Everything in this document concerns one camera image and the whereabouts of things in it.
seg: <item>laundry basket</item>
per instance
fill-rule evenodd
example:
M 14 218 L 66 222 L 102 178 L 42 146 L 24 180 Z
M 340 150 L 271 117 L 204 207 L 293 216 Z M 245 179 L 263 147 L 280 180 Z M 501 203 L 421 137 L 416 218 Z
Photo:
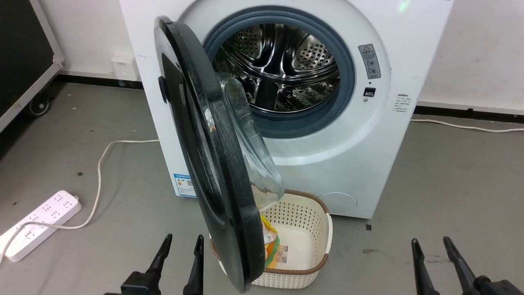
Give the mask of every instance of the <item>laundry basket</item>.
M 282 199 L 262 212 L 278 231 L 281 251 L 276 268 L 265 268 L 254 285 L 284 289 L 309 286 L 328 260 L 333 224 L 326 205 L 317 197 L 286 190 Z M 219 260 L 213 240 L 211 252 Z

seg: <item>white power strip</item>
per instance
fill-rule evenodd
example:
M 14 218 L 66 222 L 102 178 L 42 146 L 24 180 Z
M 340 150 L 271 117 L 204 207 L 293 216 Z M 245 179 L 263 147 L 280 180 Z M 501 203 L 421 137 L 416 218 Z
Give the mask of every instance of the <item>white power strip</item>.
M 0 236 L 0 249 L 3 249 L 16 230 L 26 222 L 42 222 L 53 225 L 63 225 L 73 217 L 82 205 L 78 198 L 66 191 L 59 191 L 15 226 Z M 18 262 L 26 257 L 33 249 L 47 239 L 57 228 L 43 225 L 26 225 L 11 242 L 5 253 L 12 262 Z

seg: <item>silver frame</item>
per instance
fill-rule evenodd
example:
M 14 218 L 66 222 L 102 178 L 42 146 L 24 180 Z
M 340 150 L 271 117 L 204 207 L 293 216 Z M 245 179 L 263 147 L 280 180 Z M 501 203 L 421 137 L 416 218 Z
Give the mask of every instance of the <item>silver frame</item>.
M 42 6 L 38 0 L 29 0 L 35 14 L 40 21 L 43 32 L 46 34 L 47 40 L 51 49 L 53 50 L 53 64 L 43 73 L 38 80 L 27 89 L 27 91 L 22 94 L 22 96 L 0 117 L 0 132 L 2 132 L 5 127 L 22 111 L 22 109 L 38 94 L 42 88 L 44 88 L 58 73 L 58 71 L 63 68 L 66 64 L 64 57 L 62 55 L 62 50 L 58 46 L 57 40 L 54 37 L 54 34 L 47 22 L 46 15 L 43 12 Z

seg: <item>black wheel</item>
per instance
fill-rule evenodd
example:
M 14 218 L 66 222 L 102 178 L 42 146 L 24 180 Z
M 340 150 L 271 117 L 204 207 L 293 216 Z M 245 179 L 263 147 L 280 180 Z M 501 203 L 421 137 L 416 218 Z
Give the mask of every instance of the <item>black wheel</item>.
M 24 108 L 24 114 L 32 118 L 39 118 L 45 115 L 50 108 L 49 98 L 42 94 L 37 94 Z

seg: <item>label inside basket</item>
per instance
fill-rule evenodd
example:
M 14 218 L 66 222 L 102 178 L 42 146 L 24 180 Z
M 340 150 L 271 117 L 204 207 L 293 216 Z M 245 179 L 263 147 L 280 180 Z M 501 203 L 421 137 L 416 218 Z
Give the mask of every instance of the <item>label inside basket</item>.
M 278 263 L 281 263 L 281 264 L 288 263 L 288 251 L 289 251 L 288 246 L 284 246 L 280 244 L 280 248 L 278 249 L 278 252 L 277 252 L 277 262 Z

